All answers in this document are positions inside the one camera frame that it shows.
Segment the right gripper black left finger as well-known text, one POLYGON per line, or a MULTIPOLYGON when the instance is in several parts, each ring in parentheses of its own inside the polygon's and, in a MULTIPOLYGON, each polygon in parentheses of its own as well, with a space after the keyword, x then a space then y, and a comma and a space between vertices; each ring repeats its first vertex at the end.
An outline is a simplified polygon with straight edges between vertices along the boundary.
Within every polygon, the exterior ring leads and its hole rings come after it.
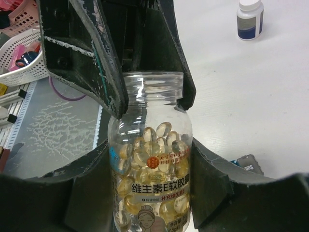
POLYGON ((3 232, 113 232, 108 143, 42 177, 0 176, 3 232))

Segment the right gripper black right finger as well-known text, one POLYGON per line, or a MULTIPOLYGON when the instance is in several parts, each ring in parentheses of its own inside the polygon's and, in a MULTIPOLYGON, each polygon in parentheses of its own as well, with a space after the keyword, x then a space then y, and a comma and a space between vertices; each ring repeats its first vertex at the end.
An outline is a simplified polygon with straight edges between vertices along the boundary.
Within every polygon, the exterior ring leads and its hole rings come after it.
POLYGON ((200 232, 306 232, 309 176, 272 179, 249 172, 193 141, 191 206, 200 232))

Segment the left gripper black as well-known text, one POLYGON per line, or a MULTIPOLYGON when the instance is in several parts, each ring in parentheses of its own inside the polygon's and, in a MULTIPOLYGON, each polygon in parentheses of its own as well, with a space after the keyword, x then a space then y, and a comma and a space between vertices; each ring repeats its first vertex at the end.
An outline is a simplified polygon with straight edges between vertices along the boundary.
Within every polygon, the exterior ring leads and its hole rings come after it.
POLYGON ((110 115, 128 108, 123 73, 182 72, 188 110, 196 87, 172 0, 39 0, 43 60, 50 75, 91 97, 110 115))

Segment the teal pill box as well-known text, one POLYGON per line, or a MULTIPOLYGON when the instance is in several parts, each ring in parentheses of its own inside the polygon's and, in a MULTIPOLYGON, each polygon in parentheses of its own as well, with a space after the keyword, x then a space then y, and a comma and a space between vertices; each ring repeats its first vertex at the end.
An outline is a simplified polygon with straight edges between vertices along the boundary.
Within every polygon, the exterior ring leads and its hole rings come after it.
POLYGON ((231 163, 233 163, 234 165, 240 167, 240 164, 236 160, 232 160, 231 163))

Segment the grey pill box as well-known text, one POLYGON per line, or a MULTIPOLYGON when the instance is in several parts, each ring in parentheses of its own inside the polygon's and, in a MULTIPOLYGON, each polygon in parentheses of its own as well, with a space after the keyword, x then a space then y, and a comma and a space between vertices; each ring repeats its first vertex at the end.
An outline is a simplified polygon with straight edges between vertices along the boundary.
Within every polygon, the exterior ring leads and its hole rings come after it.
POLYGON ((237 162, 240 167, 242 167, 246 171, 250 171, 259 175, 264 175, 264 172, 262 171, 259 163, 255 159, 255 156, 252 154, 248 154, 238 158, 237 162))

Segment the glass pill bottle yellow pills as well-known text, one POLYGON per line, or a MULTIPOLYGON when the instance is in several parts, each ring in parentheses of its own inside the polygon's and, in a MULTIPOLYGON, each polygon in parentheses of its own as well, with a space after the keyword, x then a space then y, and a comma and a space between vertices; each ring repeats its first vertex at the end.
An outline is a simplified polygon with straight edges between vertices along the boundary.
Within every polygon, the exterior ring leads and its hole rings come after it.
POLYGON ((181 72, 128 72, 128 109, 108 124, 113 219, 120 232, 183 232, 190 222, 193 131, 181 72))

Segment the white bottle cap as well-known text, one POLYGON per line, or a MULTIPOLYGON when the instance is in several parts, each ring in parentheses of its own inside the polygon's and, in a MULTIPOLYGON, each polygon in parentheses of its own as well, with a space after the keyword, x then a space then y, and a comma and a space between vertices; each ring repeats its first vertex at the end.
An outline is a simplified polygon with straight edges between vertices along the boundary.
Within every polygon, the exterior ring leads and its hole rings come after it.
POLYGON ((240 0, 237 10, 237 32, 242 40, 253 40, 263 30, 264 5, 261 0, 240 0))

